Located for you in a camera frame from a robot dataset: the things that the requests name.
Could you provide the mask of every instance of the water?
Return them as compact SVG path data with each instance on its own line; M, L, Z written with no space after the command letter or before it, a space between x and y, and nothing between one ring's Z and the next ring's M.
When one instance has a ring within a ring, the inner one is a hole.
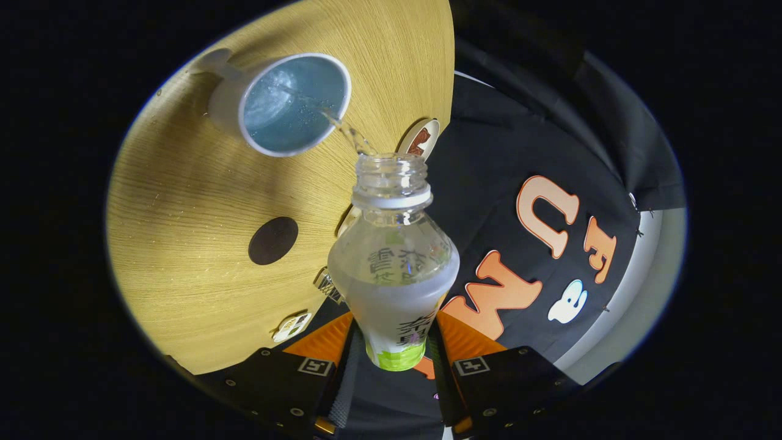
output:
M311 96L307 96L295 90L290 86L290 84L275 81L273 86L281 92L285 93L287 96L295 96L297 99L300 99L302 103L304 103L304 106L307 109L313 112L318 112L323 117L325 117L331 125L336 127L336 129L345 136L345 139L350 142L350 145L353 146L353 148L356 150L356 153L365 154L367 156L378 155L378 151L375 150L372 145L370 145L367 138L365 138L358 130L353 128L353 126L340 119L332 106L326 106L322 101L318 101Z

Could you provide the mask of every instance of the plastic bottle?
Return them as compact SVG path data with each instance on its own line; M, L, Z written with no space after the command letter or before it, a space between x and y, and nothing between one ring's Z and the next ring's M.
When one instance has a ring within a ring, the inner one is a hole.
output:
M409 370L459 270L450 238L424 212L432 203L426 164L412 154L359 155L353 205L362 216L328 254L328 270L388 371Z

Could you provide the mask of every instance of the bottle neck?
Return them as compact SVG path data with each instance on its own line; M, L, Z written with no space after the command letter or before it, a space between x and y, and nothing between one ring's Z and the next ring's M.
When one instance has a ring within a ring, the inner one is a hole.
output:
M409 222L414 211L432 203L423 158L414 154L360 154L352 200L362 211L374 211L370 215L373 219L398 217L398 224Z

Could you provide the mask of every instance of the cup handle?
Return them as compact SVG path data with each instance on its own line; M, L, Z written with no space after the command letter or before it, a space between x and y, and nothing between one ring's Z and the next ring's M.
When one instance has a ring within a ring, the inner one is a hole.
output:
M231 55L233 52L228 48L213 50L198 58L190 71L193 74L208 72L228 80L239 79L242 72L228 63Z

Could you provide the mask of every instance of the dark circle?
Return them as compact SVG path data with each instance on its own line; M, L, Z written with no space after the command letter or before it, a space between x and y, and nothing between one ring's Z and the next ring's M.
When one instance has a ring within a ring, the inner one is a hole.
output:
M261 226L249 241L249 259L257 265L270 265L291 250L299 226L290 217L277 217Z

